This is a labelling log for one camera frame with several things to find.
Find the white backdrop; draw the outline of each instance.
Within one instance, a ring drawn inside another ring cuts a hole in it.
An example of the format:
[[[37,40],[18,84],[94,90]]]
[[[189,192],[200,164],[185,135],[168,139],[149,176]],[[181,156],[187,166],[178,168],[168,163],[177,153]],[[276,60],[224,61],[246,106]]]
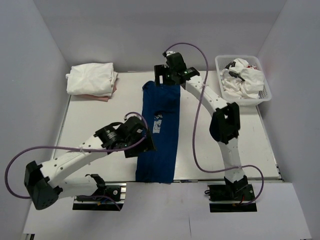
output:
[[[286,0],[34,0],[69,65],[114,62],[119,72],[153,70],[162,52],[191,42],[208,56],[256,56]],[[200,54],[179,47],[188,65]]]
[[[272,100],[260,105],[275,158],[320,239],[320,1],[288,0],[258,58]]]
[[[32,0],[0,1],[0,33],[0,234],[19,240],[31,201],[9,194],[5,168],[18,152],[55,143],[69,67]],[[13,190],[26,196],[26,164],[49,157],[39,150],[18,158],[9,172]]]

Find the laundry basket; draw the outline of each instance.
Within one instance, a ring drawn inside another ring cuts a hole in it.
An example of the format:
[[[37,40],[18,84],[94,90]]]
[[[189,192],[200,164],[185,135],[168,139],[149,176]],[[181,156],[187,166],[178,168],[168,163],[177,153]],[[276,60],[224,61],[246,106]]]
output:
[[[271,99],[271,92],[269,85],[267,83],[266,77],[264,77],[264,87],[262,91],[259,91],[259,99],[234,99],[230,98],[225,94],[223,84],[222,84],[222,76],[220,72],[235,59],[244,59],[250,65],[255,66],[258,70],[263,72],[263,69],[260,65],[259,59],[255,56],[247,56],[247,55],[219,55],[215,58],[215,66],[216,72],[219,79],[219,85],[221,89],[222,98],[227,100],[228,102],[236,102],[239,106],[256,106],[262,102],[269,101]]]

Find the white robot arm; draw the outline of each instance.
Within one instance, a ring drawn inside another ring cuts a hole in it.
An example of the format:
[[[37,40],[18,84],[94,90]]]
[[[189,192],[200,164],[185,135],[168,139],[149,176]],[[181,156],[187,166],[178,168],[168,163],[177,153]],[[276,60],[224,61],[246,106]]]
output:
[[[80,178],[69,175],[112,152],[124,151],[125,157],[130,158],[155,150],[155,146],[145,123],[132,116],[124,123],[114,122],[101,128],[76,149],[80,151],[69,151],[41,164],[32,161],[26,166],[24,185],[37,210],[65,197],[104,196],[106,184],[98,174]]]
[[[224,180],[231,189],[231,195],[236,196],[248,185],[248,179],[241,168],[238,150],[238,136],[240,129],[239,106],[229,103],[219,97],[211,88],[204,85],[199,72],[194,68],[187,68],[183,57],[178,52],[167,51],[163,53],[166,62],[154,66],[155,84],[160,85],[160,77],[164,85],[181,85],[198,100],[204,88],[201,104],[210,113],[212,120],[209,132],[218,142],[226,170]]]
[[[185,83],[185,90],[195,96],[198,100],[200,99],[201,91],[203,88],[203,80],[200,76],[193,76]],[[210,87],[205,86],[202,105],[207,109],[211,117],[217,109],[224,109],[228,107],[228,102],[218,96]],[[240,167],[241,161],[238,150],[238,138],[234,137],[227,143],[218,141],[218,145],[221,150],[224,167]],[[239,182],[245,176],[245,172],[242,168],[231,169],[225,171],[225,178],[231,183]]]

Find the white table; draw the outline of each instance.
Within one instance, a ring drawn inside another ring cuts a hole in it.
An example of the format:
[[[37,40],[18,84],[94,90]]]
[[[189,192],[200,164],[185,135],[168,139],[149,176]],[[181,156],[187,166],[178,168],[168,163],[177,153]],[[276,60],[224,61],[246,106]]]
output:
[[[119,73],[117,90],[109,102],[100,102],[72,96],[58,145],[76,147],[96,130],[113,122],[122,122],[128,112],[142,112],[142,86],[154,80],[153,72]],[[220,94],[217,73],[210,71],[209,86]],[[175,164],[174,180],[221,180],[224,173],[205,173],[194,162],[192,153],[192,131],[198,100],[181,89],[179,140]],[[243,165],[259,167],[269,179],[278,178],[273,151],[255,106],[240,109],[241,129],[239,132],[239,154]],[[209,133],[211,117],[202,107],[196,132],[196,152],[199,164],[207,170],[223,169],[224,164],[218,144]],[[107,182],[129,182],[135,180],[137,158],[125,158],[123,152],[115,152],[98,159],[77,172],[73,177],[85,174],[99,174]],[[255,169],[246,168],[250,179],[259,179]]]

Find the white cloth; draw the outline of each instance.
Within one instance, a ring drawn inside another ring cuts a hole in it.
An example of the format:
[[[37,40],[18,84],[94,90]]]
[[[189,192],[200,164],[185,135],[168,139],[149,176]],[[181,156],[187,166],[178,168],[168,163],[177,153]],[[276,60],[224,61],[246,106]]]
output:
[[[234,67],[223,69],[220,73],[224,93],[233,99],[258,99],[259,91],[264,89],[263,72],[250,67],[244,59],[237,58],[234,61]],[[245,81],[230,76],[229,71],[239,74]]]
[[[66,91],[70,95],[89,94],[96,97],[111,96],[118,73],[111,63],[87,63],[72,66]]]

